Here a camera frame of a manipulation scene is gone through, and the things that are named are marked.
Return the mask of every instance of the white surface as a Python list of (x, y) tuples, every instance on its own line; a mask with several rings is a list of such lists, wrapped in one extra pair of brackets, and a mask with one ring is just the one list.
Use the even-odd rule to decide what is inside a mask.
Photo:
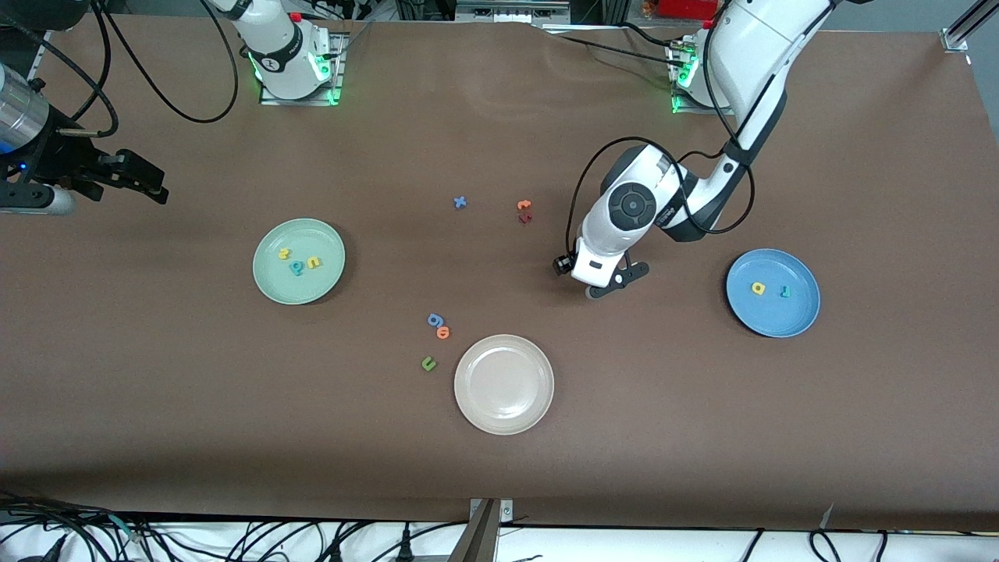
[[(287, 525), (255, 545), (247, 562), (259, 557), (275, 542), (300, 526)], [(414, 532), (431, 526), (420, 523)], [(246, 523), (166, 523), (154, 525), (175, 538), (224, 555), (243, 536)], [(6, 536), (15, 527), (3, 527)], [(322, 525), (322, 538), (316, 531), (305, 531), (286, 542), (280, 552), (292, 562), (313, 562), (322, 545), (329, 544), (337, 523)], [(344, 562), (371, 562), (385, 549), (399, 541), (402, 523), (378, 523), (349, 538), (342, 549)], [(449, 527), (413, 541), (417, 555), (449, 554), (458, 543), (464, 526)], [(44, 554), (61, 532), (43, 532), (35, 527), (19, 533), (0, 546), (0, 560), (16, 561), (26, 556)], [(538, 562), (738, 562), (754, 531), (673, 531), (620, 529), (500, 529), (497, 560), (513, 562), (540, 554)], [(829, 533), (843, 562), (872, 562), (880, 537), (865, 533)], [(106, 538), (102, 543), (111, 547)], [(210, 558), (174, 549), (180, 562), (210, 562)], [(820, 550), (831, 560), (828, 552)], [(140, 549), (128, 547), (133, 562), (145, 560)], [(156, 562), (168, 562), (159, 550), (153, 551)], [(892, 534), (888, 538), (883, 562), (992, 562), (999, 558), (999, 539), (959, 535)], [(281, 561), (280, 557), (271, 560)], [(388, 556), (383, 560), (394, 560)], [(89, 562), (90, 556), (80, 538), (66, 541), (60, 562)], [(750, 562), (818, 562), (808, 547), (808, 533), (771, 531), (763, 534)]]
[(472, 425), (514, 435), (548, 411), (555, 381), (551, 363), (533, 343), (508, 334), (482, 339), (455, 370), (455, 399)]

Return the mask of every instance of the brown table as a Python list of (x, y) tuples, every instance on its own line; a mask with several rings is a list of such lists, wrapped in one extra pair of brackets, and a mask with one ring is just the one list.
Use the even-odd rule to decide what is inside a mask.
[[(221, 107), (210, 22), (120, 19), (179, 106)], [(96, 76), (97, 37), (88, 21), (57, 43)], [(194, 125), (116, 50), (122, 126), (98, 144), (162, 167), (169, 204), (111, 190), (72, 217), (0, 218), (4, 485), (117, 509), (422, 519), (504, 496), (531, 522), (581, 524), (810, 528), (835, 502), (838, 527), (999, 529), (996, 143), (965, 58), (934, 35), (819, 34), (749, 220), (695, 244), (650, 233), (633, 251), (650, 275), (596, 302), (549, 268), (586, 160), (623, 135), (677, 154), (723, 140), (710, 117), (670, 114), (656, 63), (525, 25), (376, 24), (337, 108), (259, 107), (241, 69), (233, 113)], [(86, 95), (54, 58), (40, 76), (64, 111)], [(85, 124), (105, 119), (98, 105)], [(348, 268), (318, 304), (280, 306), (251, 256), (299, 216), (336, 226)], [(759, 247), (821, 284), (800, 337), (729, 312), (727, 268)], [(556, 377), (546, 417), (514, 437), (475, 429), (453, 395), (462, 353), (497, 333), (536, 342)]]

